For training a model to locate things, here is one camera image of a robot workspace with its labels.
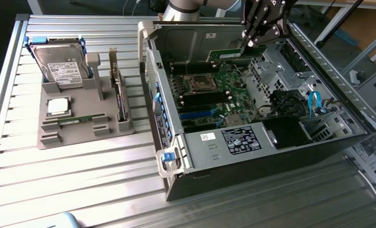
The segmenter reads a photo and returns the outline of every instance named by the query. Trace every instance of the metal bracket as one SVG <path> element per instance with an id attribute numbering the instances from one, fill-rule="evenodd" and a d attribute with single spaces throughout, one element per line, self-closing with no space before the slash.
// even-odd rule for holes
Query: metal bracket
<path id="1" fill-rule="evenodd" d="M 142 21 L 138 24 L 138 56 L 139 62 L 143 63 L 143 39 L 148 39 L 156 31 L 152 21 Z"/>
<path id="2" fill-rule="evenodd" d="M 338 85 L 339 89 L 343 91 L 347 98 L 351 100 L 353 104 L 357 106 L 361 112 L 366 112 L 370 118 L 376 122 L 376 112 L 373 110 L 367 102 L 363 100 L 353 86 L 350 85 L 349 81 L 337 70 L 335 66 L 331 64 L 330 60 L 322 53 L 321 49 L 315 46 L 314 42 L 302 32 L 302 29 L 298 27 L 297 24 L 290 24 L 293 34 L 295 38 L 301 41 L 302 45 L 305 46 L 306 50 L 310 52 L 311 56 L 317 59 L 317 62 L 326 70 L 329 76 L 331 77 L 334 83 Z"/>

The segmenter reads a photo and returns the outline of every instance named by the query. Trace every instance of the aluminum slotted table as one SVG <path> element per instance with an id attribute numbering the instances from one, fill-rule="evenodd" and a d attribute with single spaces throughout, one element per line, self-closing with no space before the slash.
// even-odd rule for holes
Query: aluminum slotted table
<path id="1" fill-rule="evenodd" d="M 0 227 L 36 227 L 70 211 L 83 227 L 365 227 L 376 198 L 337 155 L 323 163 L 166 202 L 138 70 L 138 23 L 155 17 L 19 16 L 0 75 Z M 207 21 L 236 21 L 203 18 Z M 40 151 L 42 72 L 24 36 L 87 40 L 110 76 L 118 48 L 136 133 Z"/>

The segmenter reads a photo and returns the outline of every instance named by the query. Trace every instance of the floor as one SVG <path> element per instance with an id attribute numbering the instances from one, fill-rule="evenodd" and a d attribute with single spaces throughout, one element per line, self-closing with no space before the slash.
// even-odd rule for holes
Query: floor
<path id="1" fill-rule="evenodd" d="M 135 4 L 135 0 L 78 0 L 74 4 L 70 3 L 70 0 L 40 1 L 46 14 L 51 15 L 158 15 L 158 12 L 148 7 L 150 1 L 152 5 L 155 0 L 143 0 L 138 5 Z M 11 0 L 10 4 L 0 1 L 0 69 L 18 13 L 32 13 L 27 0 Z M 202 16 L 214 16 L 216 9 L 203 7 L 200 13 Z M 325 16 L 317 10 L 311 11 L 311 19 L 303 17 L 303 14 L 305 7 L 297 7 L 291 12 L 290 20 L 302 26 L 314 40 L 327 25 L 327 19 L 323 19 Z M 240 13 L 228 12 L 226 16 L 240 17 Z M 362 51 L 358 47 L 354 47 L 339 37 L 334 36 L 323 47 L 323 52 L 339 70 L 342 70 Z M 358 65 L 357 70 L 365 71 L 366 75 L 370 76 L 376 71 L 376 64 L 366 59 Z"/>

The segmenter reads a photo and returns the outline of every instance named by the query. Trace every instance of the hard drive label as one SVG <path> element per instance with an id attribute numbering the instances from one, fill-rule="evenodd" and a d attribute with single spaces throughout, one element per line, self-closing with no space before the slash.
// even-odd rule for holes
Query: hard drive label
<path id="1" fill-rule="evenodd" d="M 82 75 L 76 62 L 48 63 L 48 66 L 59 85 L 82 83 Z"/>
<path id="2" fill-rule="evenodd" d="M 231 154 L 261 150 L 262 146 L 251 126 L 222 131 Z"/>

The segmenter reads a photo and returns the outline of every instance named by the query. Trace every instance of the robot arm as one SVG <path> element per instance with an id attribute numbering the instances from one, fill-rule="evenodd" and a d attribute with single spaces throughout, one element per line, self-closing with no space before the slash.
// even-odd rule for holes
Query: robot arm
<path id="1" fill-rule="evenodd" d="M 242 47 L 289 35 L 287 14 L 298 0 L 245 0 Z"/>
<path id="2" fill-rule="evenodd" d="M 253 47 L 289 34 L 287 14 L 298 0 L 170 0 L 164 20 L 199 20 L 202 5 L 239 9 L 245 25 L 242 47 Z"/>

